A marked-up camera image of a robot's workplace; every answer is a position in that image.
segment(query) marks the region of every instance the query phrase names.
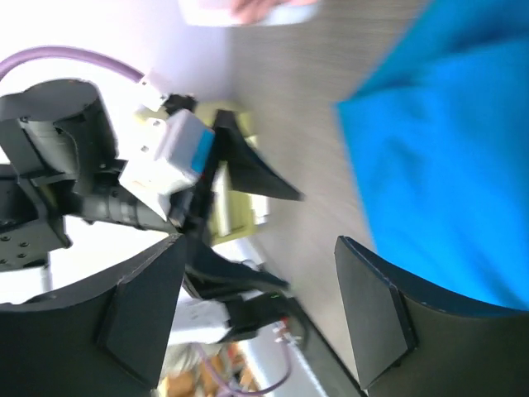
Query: blue fabric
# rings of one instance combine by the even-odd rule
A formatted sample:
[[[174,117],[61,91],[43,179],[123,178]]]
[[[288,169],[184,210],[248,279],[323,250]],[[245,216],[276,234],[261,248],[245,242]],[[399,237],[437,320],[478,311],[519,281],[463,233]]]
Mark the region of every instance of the blue fabric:
[[[436,1],[338,112],[377,252],[529,309],[529,1]]]

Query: purple cable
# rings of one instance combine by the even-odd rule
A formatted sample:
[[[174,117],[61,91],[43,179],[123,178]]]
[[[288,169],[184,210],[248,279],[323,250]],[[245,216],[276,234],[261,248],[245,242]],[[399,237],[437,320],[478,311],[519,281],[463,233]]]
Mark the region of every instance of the purple cable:
[[[92,65],[112,70],[135,83],[143,79],[143,74],[138,70],[126,65],[119,60],[114,60],[108,56],[96,52],[81,50],[80,48],[65,46],[43,46],[23,50],[7,57],[0,62],[0,80],[15,69],[17,66],[25,64],[30,60],[42,60],[46,58],[64,58],[67,60],[79,60]]]
[[[278,389],[280,386],[284,384],[288,380],[288,378],[292,375],[292,358],[290,357],[290,352],[288,350],[288,343],[282,342],[281,345],[283,346],[283,353],[285,357],[285,361],[287,363],[287,372],[281,378],[279,382],[277,382],[275,385],[271,385],[270,387],[267,387],[266,389],[259,390],[259,391],[242,391],[242,390],[235,390],[232,389],[222,378],[220,375],[218,375],[217,371],[215,370],[215,367],[213,366],[212,362],[209,360],[209,357],[207,356],[207,353],[204,351],[202,346],[200,346],[198,343],[194,343],[194,347],[200,356],[200,358],[204,361],[204,366],[207,369],[207,372],[212,376],[213,380],[226,392],[225,394],[222,394],[222,396],[228,396],[228,395],[235,395],[235,396],[255,396],[259,397],[261,395],[266,395],[268,393],[271,393],[272,391]]]

